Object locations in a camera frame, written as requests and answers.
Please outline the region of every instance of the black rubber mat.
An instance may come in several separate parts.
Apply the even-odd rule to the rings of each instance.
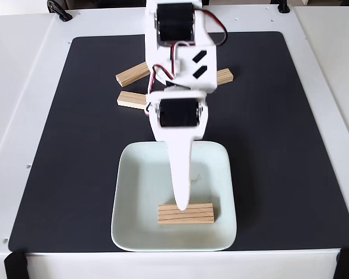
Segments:
[[[346,204],[283,36],[230,33],[217,59],[234,81],[207,97],[204,140],[230,157],[237,236],[228,250],[349,247]],[[142,110],[116,104],[115,75],[144,60],[143,35],[73,40],[10,250],[122,251],[111,240],[120,155],[154,136]],[[147,83],[124,90],[144,94]]]

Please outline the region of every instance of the black clamp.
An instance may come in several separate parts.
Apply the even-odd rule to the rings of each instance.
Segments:
[[[290,12],[290,8],[287,5],[287,0],[271,0],[270,4],[278,4],[278,11],[280,13]]]
[[[333,279],[349,279],[349,249],[341,249],[336,261],[337,265]]]
[[[59,15],[59,19],[63,22],[68,22],[72,19],[72,15],[66,13],[64,9],[55,0],[47,0],[47,6],[49,13],[56,13]]]

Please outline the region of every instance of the white ceramic dish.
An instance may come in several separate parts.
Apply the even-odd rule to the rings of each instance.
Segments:
[[[120,158],[111,237],[128,251],[217,251],[235,240],[237,221],[226,149],[195,141],[190,203],[213,203],[213,224],[159,225],[158,205],[175,203],[164,142],[128,145]]]

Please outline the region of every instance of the wooden block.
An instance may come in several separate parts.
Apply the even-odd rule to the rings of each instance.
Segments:
[[[211,224],[215,222],[213,215],[213,204],[196,203],[188,205],[184,211],[178,209],[177,205],[159,205],[158,223],[169,224]]]
[[[131,78],[131,80],[133,82],[133,81],[136,81],[136,80],[140,79],[141,77],[135,76],[135,78]],[[233,81],[233,79],[234,79],[233,74],[230,72],[229,69],[223,69],[223,70],[217,71],[217,84],[218,85],[225,84],[225,83],[230,83],[230,82]],[[128,85],[129,83],[127,83],[127,84],[120,83],[120,85],[124,87],[125,85]],[[145,109],[145,106],[146,106],[146,95],[132,93],[132,92],[127,92],[127,91],[122,91],[120,93],[118,99],[117,99],[117,104],[119,106],[127,106],[129,108]]]
[[[117,104],[129,108],[145,109],[146,95],[122,91],[117,98]]]
[[[149,74],[149,68],[147,67],[146,62],[143,62],[137,66],[134,66],[133,68],[124,71],[123,73],[117,74],[116,80],[122,87],[124,87]]]
[[[230,83],[234,79],[233,74],[229,69],[223,69],[217,71],[217,85]]]

